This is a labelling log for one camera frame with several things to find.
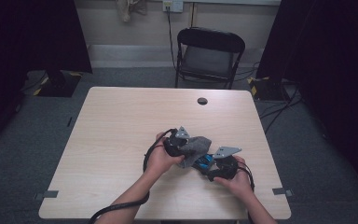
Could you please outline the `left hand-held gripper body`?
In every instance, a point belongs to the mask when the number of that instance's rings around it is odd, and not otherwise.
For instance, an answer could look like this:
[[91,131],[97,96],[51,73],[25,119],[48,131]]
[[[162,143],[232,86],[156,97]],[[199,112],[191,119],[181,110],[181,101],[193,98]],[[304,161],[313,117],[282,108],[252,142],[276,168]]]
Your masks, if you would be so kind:
[[163,141],[163,146],[165,147],[166,152],[172,157],[179,157],[182,155],[185,157],[190,156],[191,151],[183,149],[183,146],[187,144],[188,139],[190,138],[186,129],[181,126],[179,129],[170,129],[169,133],[171,135]]

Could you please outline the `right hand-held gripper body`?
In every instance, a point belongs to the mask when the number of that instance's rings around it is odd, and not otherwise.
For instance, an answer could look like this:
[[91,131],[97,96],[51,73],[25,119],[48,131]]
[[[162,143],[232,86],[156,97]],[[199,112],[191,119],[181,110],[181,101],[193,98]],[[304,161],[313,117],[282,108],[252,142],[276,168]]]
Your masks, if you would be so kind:
[[238,162],[233,155],[238,152],[241,152],[240,147],[220,147],[213,154],[215,170],[221,172],[219,177],[232,179],[236,175]]

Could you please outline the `blue toy car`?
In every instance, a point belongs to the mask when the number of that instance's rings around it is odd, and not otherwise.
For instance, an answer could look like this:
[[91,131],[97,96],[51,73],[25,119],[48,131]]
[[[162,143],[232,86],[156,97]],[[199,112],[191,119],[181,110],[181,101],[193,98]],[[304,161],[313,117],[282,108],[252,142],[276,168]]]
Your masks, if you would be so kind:
[[193,168],[200,171],[202,175],[207,175],[210,172],[211,167],[214,164],[212,154],[205,154],[199,157],[192,165]]

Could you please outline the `grey sock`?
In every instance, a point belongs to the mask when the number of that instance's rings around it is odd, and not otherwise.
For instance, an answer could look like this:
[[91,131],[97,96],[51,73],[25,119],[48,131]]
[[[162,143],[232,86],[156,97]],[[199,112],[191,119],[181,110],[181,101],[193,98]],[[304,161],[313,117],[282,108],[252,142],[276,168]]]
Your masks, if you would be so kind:
[[192,137],[180,148],[186,157],[179,163],[181,168],[188,168],[200,157],[204,156],[211,146],[212,141],[204,136]]

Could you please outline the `person's right hand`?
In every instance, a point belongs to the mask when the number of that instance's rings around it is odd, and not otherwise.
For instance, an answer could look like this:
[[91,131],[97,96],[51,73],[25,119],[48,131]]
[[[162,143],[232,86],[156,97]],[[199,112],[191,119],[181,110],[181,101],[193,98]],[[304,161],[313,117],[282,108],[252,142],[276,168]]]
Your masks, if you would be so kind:
[[235,159],[239,166],[236,175],[232,179],[216,177],[213,181],[227,188],[243,202],[244,197],[250,195],[253,191],[250,184],[250,177],[245,172],[245,160],[239,156],[235,156]]

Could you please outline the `person's left hand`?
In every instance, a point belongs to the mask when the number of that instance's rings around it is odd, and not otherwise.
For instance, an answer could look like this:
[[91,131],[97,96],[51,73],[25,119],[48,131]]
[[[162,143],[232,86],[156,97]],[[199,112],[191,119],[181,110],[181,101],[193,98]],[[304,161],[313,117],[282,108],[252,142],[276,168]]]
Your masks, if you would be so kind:
[[145,171],[146,179],[152,184],[173,165],[180,163],[185,158],[184,156],[173,157],[167,153],[163,146],[163,141],[165,140],[164,133],[159,133],[156,136],[156,140],[158,142],[149,156]]

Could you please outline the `grey tape strip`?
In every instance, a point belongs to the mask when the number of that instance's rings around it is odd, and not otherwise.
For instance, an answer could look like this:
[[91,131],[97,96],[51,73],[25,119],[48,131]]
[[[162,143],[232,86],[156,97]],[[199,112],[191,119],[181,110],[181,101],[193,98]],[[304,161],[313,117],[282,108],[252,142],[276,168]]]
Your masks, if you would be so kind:
[[294,195],[291,189],[275,188],[272,191],[274,195],[285,195],[286,197],[292,197]]
[[44,192],[36,193],[34,199],[37,201],[43,201],[45,198],[56,198],[58,196],[57,190],[46,190]]

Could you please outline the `black stand base yellow tape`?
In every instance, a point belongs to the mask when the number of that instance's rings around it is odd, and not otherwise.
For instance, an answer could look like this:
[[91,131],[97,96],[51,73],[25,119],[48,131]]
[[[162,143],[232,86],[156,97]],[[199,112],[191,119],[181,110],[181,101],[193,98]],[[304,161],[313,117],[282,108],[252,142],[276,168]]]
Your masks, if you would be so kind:
[[288,101],[289,96],[281,82],[269,77],[247,79],[250,92],[255,100],[259,101]]

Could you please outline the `black folding chair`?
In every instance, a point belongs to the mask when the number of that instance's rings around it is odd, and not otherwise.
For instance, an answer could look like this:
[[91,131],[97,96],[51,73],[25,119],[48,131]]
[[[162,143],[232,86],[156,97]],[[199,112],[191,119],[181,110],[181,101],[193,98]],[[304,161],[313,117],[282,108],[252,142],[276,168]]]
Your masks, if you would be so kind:
[[245,50],[244,40],[231,32],[189,27],[177,35],[175,87],[179,77],[224,83],[229,90]]

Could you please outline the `beige hanging cloth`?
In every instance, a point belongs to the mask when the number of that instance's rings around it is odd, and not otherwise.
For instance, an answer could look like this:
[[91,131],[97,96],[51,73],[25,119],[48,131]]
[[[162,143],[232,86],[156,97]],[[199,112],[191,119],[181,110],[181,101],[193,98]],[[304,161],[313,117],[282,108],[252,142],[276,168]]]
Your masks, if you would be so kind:
[[116,3],[118,15],[124,22],[131,20],[131,13],[147,13],[146,0],[116,0]]

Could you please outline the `black curtain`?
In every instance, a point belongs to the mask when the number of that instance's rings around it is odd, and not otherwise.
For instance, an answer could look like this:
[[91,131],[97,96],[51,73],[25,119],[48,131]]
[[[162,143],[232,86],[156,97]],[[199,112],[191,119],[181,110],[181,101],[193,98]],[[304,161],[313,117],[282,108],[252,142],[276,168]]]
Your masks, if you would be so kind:
[[299,82],[358,174],[358,0],[281,0],[256,75]]
[[0,131],[35,70],[92,71],[75,0],[0,0]]

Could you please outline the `thin dark wall conduit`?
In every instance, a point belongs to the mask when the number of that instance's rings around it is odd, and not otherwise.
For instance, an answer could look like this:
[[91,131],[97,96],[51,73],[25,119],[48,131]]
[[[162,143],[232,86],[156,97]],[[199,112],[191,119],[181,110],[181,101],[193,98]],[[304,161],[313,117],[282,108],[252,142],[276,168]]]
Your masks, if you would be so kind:
[[189,26],[194,27],[197,24],[197,9],[198,6],[196,3],[190,4],[189,9]]

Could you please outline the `white wall socket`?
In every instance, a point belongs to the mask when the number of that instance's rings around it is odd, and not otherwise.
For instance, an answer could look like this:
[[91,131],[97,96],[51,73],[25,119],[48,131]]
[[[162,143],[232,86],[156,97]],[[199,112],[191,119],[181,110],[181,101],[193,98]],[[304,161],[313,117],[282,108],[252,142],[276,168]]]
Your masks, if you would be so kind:
[[182,13],[184,10],[183,0],[163,0],[162,9],[166,12]]

